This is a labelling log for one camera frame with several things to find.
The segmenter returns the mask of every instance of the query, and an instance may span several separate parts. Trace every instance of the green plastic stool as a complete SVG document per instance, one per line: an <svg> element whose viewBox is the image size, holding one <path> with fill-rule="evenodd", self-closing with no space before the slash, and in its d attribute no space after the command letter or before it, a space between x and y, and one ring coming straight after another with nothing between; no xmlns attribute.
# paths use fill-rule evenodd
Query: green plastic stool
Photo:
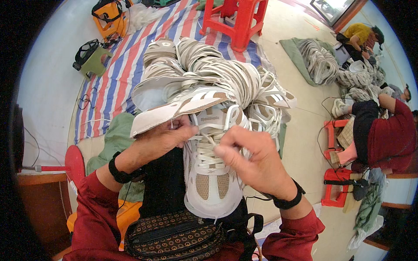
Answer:
<svg viewBox="0 0 418 261"><path fill-rule="evenodd" d="M113 54L102 47L98 47L94 53L87 59L87 61L81 65L81 73L84 75L86 80L89 82L90 76L89 72L96 74L98 77L102 76L105 71L106 67L102 64L102 55L106 54L109 57L112 57Z"/></svg>

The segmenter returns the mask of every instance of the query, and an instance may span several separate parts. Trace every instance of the striped tarp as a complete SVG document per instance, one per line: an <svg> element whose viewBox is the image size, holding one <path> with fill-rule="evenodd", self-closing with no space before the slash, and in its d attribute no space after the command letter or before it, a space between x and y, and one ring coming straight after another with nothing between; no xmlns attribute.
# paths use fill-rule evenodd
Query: striped tarp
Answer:
<svg viewBox="0 0 418 261"><path fill-rule="evenodd" d="M81 97L85 94L91 105L80 102L75 119L75 144L81 139L103 135L110 121L121 112L133 113L131 93L143 74L143 54L148 44L166 35L178 42L179 36L195 38L203 43L216 46L226 59L261 65L257 45L250 42L243 53L231 49L230 38L210 30L204 37L199 33L203 11L195 10L197 0L181 0L170 5L169 11L159 20L152 22L133 35L127 35L118 47L111 50L113 57L105 62L107 68L102 77L92 76L90 82L82 84Z"/></svg>

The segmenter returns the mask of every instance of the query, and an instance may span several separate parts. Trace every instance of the red plastic stool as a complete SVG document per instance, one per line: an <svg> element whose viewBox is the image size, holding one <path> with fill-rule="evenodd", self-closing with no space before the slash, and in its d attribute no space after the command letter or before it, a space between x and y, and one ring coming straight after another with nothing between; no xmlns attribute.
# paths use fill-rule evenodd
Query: red plastic stool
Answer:
<svg viewBox="0 0 418 261"><path fill-rule="evenodd" d="M335 170L328 169L325 172L324 180L336 180L336 181L349 180L351 173L352 173L351 170L347 170L345 168L335 169ZM321 204L323 206L343 208L345 204L345 200L347 198L348 185L342 186L342 192L340 192L336 201L331 200L331 189L332 189L332 185L326 185L325 199L321 199Z"/></svg>
<svg viewBox="0 0 418 261"><path fill-rule="evenodd" d="M349 119L342 119L338 121L324 121L324 126L328 130L328 149L324 151L324 156L327 160L331 159L329 155L330 151L342 151L341 148L335 148L335 134L334 128L344 127L348 123Z"/></svg>
<svg viewBox="0 0 418 261"><path fill-rule="evenodd" d="M237 0L225 0L224 4L213 8L214 0L207 0L205 6L205 14L203 16L203 26L199 31L200 34L205 35L208 27L222 32L231 37L231 48L234 51L242 53L247 49L251 36L256 32L261 35L261 29L264 25L264 15L267 9L268 0L241 0L240 6L237 6ZM258 11L254 14L255 6L258 6ZM237 19L235 26L230 27L221 22L211 19L211 15L217 12L221 12L221 17L230 17L235 11L237 13ZM257 23L251 28L252 19L255 18Z"/></svg>

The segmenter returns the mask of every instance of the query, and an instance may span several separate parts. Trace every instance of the black wristband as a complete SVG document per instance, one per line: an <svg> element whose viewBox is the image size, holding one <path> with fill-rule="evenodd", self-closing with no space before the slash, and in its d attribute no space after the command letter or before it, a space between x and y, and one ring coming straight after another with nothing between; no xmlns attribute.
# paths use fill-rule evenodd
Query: black wristband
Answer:
<svg viewBox="0 0 418 261"><path fill-rule="evenodd" d="M280 209L289 209L289 208L293 208L294 206L296 206L297 204L299 204L299 202L302 200L302 195L306 194L306 192L303 190L303 188L293 179L293 182L296 185L296 188L298 189L298 193L296 194L296 197L291 200L291 201L287 201L287 200L283 200L283 199L278 199L275 196L272 195L272 199L274 202L274 205Z"/></svg>
<svg viewBox="0 0 418 261"><path fill-rule="evenodd" d="M116 168L115 159L120 153L121 152L119 152L119 151L116 152L113 155L113 158L109 161L109 171L112 174L112 176L113 176L113 178L115 179L116 182L124 184L124 183L128 183L132 180L132 175L130 175L126 172L123 172L123 171L119 171Z"/></svg>

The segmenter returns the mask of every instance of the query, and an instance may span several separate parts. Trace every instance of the black hair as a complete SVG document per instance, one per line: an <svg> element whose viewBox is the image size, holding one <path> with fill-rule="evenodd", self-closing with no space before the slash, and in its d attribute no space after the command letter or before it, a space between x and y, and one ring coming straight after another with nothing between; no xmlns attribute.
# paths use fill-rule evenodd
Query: black hair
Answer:
<svg viewBox="0 0 418 261"><path fill-rule="evenodd" d="M406 84L406 89L408 90L408 93L409 93L409 98L406 99L406 101L409 102L411 100L411 91L409 90L408 84Z"/></svg>

